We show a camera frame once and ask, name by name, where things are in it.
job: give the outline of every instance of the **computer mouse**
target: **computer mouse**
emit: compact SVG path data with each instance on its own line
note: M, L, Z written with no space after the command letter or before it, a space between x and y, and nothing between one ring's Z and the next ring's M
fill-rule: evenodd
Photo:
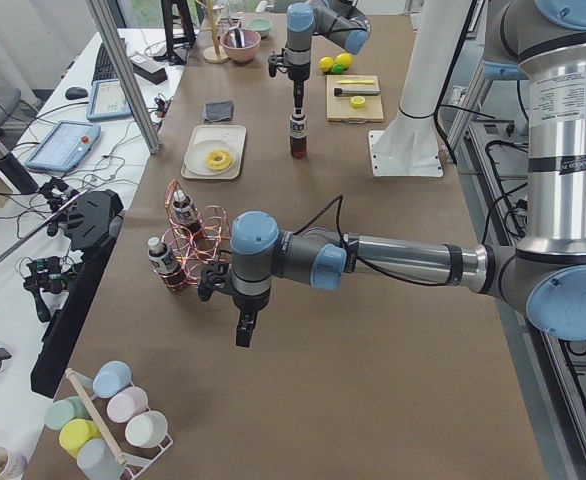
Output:
M78 98L85 98L89 96L89 92L86 88L82 87L71 87L64 94L67 100L77 100Z

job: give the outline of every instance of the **warning label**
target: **warning label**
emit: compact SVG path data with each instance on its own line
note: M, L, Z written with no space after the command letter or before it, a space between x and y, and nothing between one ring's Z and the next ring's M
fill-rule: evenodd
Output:
M532 83L529 119L532 127L586 120L586 72Z

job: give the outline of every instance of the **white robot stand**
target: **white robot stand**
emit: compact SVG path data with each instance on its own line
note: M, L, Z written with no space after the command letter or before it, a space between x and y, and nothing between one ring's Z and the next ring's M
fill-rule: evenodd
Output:
M433 113L472 0L429 0L420 15L397 117L369 132L376 177L441 177Z

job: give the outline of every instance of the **blue joint cap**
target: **blue joint cap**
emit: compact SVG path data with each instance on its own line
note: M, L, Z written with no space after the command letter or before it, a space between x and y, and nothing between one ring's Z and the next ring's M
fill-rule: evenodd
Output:
M368 39L369 32L366 30L354 30L347 37L344 50L353 55L357 55Z
M586 31L584 0L534 0L535 6L549 21L571 30Z
M482 71L489 80L526 80L528 77L515 64L483 61Z
M240 255L262 253L273 246L279 232L277 222L268 213L243 213L233 222L231 250Z
M311 286L321 290L337 290L342 280L346 251L335 245L324 245L311 269Z
M305 32L313 28L315 13L306 3L292 3L286 10L286 27L292 32Z
M526 315L554 337L586 340L586 265L565 268L540 282L526 302Z

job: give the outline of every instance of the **black box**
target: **black box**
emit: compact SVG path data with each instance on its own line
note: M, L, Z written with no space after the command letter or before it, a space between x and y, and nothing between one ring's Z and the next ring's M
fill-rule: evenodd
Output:
M129 57L129 60L131 61L131 65L133 65L133 71L137 75L155 85L162 83L168 78L164 67L151 57L135 52Z

